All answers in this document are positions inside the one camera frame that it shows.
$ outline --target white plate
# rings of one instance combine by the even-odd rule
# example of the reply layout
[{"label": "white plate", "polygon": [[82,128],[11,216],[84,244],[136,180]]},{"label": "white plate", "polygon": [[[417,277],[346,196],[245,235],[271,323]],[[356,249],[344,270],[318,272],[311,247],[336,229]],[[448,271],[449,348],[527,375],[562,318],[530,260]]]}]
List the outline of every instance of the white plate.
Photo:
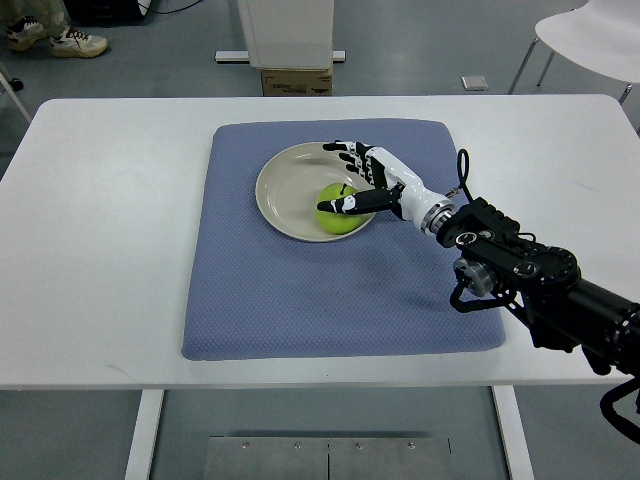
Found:
[{"label": "white plate", "polygon": [[371,185],[345,168],[338,152],[322,143],[303,143],[283,150],[262,168],[256,182],[256,201],[264,218],[285,235],[307,242],[330,242],[362,230],[373,218],[344,235],[326,232],[316,220],[318,195],[332,183],[347,183],[357,190]]}]

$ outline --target black cable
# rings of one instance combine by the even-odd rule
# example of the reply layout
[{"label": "black cable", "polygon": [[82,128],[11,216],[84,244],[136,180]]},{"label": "black cable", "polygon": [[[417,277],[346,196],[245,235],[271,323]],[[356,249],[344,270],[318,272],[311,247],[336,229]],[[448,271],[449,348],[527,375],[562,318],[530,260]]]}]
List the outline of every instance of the black cable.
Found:
[{"label": "black cable", "polygon": [[616,430],[636,443],[640,443],[640,428],[635,423],[619,415],[613,408],[613,404],[638,390],[638,388],[640,388],[640,380],[634,378],[607,392],[604,397],[602,397],[602,400],[600,400],[600,410],[604,418],[606,418]]},{"label": "black cable", "polygon": [[460,182],[460,186],[458,188],[462,189],[465,197],[467,197],[467,201],[469,203],[473,202],[473,197],[471,196],[471,192],[469,192],[469,188],[467,187],[467,178],[469,177],[469,152],[467,152],[464,148],[460,149],[458,152],[458,181]]},{"label": "black cable", "polygon": [[153,9],[151,9],[149,7],[145,7],[140,2],[138,2],[138,5],[140,5],[142,8],[146,8],[150,12],[157,13],[158,15],[169,15],[170,13],[182,12],[184,10],[187,10],[187,9],[191,8],[191,7],[195,7],[197,4],[199,4],[201,2],[202,2],[202,0],[198,0],[197,2],[194,2],[191,5],[187,5],[186,7],[178,8],[177,10],[171,10],[170,12],[158,12],[157,10],[153,10]]}]

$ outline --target table leg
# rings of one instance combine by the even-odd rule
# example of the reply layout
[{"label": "table leg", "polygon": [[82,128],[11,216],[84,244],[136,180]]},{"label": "table leg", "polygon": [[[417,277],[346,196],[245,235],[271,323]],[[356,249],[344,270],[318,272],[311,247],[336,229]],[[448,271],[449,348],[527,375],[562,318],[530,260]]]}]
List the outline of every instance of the table leg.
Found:
[{"label": "table leg", "polygon": [[125,480],[147,480],[153,461],[164,390],[143,390]]},{"label": "table leg", "polygon": [[491,387],[511,480],[534,480],[527,441],[512,385]]}]

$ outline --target white table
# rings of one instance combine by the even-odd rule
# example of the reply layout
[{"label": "white table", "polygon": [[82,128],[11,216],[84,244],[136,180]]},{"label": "white table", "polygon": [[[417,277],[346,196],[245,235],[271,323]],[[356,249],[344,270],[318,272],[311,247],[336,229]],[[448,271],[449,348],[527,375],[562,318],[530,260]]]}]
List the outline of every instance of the white table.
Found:
[{"label": "white table", "polygon": [[[610,97],[54,100],[39,109],[0,183],[0,388],[619,383],[619,373],[594,375],[579,350],[536,350],[506,311],[507,340],[487,352],[181,356],[216,129],[376,117],[443,122],[471,154],[474,195],[542,243],[571,250],[585,278],[640,299],[631,241],[640,237],[640,141]],[[152,416],[161,394],[154,398]]]}]

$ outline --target person's foot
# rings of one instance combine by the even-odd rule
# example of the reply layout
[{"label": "person's foot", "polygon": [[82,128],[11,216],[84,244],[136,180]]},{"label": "person's foot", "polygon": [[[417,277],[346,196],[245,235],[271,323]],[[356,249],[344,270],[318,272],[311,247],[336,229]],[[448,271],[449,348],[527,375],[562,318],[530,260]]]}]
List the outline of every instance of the person's foot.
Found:
[{"label": "person's foot", "polygon": [[24,17],[18,23],[5,29],[9,48],[14,52],[26,52],[38,40],[47,38],[44,27],[33,17]]},{"label": "person's foot", "polygon": [[93,58],[107,49],[107,40],[66,27],[58,38],[50,37],[51,54],[59,58]]}]

